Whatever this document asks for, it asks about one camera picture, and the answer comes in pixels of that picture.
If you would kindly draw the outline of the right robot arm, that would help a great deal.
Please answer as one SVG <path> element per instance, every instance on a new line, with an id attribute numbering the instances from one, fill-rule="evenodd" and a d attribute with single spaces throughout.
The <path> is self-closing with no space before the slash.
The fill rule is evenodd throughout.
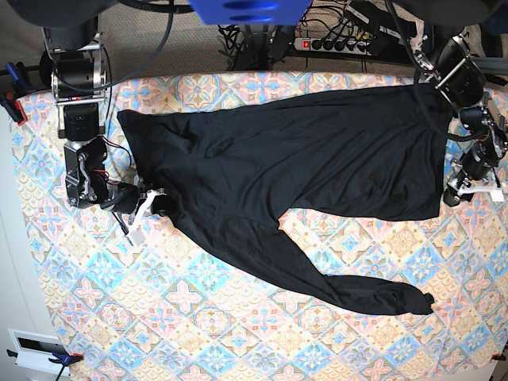
<path id="1" fill-rule="evenodd" d="M 69 206 L 98 206 L 119 221 L 132 246 L 144 241 L 140 221 L 161 190 L 144 190 L 113 181 L 106 172 L 106 138 L 109 116 L 103 106 L 112 99 L 115 81 L 110 58 L 101 41 L 100 15 L 115 1 L 11 1 L 10 7 L 23 20 L 41 27 L 48 67 L 49 86 L 56 100 L 57 135 L 64 141 L 65 188 Z M 122 216 L 129 216 L 123 222 Z"/>

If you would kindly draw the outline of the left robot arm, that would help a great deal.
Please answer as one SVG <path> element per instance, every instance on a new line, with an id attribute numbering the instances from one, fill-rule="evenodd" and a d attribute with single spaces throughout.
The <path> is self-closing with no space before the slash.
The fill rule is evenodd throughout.
<path id="1" fill-rule="evenodd" d="M 449 140 L 471 142 L 468 151 L 452 161 L 452 174 L 443 193 L 444 203 L 451 207 L 471 201 L 479 192 L 490 194 L 496 202 L 504 199 L 495 170 L 507 154 L 507 120 L 485 89 L 483 69 L 487 68 L 487 61 L 471 56 L 461 33 L 466 26 L 486 21 L 501 4 L 500 1 L 386 3 L 416 68 L 414 93 L 417 100 L 422 100 L 419 79 L 424 77 L 470 132 L 467 136 L 445 134 Z M 396 6 L 424 21 L 423 47 L 417 50 L 410 47 L 410 38 L 401 25 Z"/>

